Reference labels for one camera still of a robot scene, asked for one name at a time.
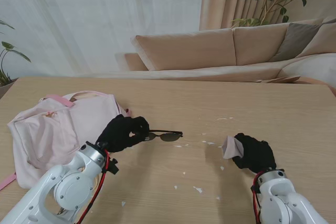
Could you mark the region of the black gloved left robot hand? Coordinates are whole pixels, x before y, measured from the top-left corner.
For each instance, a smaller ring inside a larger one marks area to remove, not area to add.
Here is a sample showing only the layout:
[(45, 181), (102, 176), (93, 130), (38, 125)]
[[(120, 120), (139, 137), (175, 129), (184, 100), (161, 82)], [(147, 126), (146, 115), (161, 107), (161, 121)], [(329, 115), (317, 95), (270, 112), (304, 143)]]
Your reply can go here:
[(119, 114), (108, 123), (96, 144), (109, 153), (121, 152), (144, 142), (149, 130), (149, 124), (142, 116), (132, 118)]

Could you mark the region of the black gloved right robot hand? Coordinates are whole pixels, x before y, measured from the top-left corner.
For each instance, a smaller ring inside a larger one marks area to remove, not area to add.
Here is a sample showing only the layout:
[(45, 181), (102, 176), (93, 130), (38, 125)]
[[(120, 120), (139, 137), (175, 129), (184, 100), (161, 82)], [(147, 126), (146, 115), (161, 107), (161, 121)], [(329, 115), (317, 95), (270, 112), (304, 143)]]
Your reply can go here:
[(235, 139), (243, 146), (243, 156), (232, 158), (238, 168), (248, 168), (256, 174), (269, 168), (276, 169), (274, 154), (268, 142), (258, 141), (244, 133), (238, 133)]

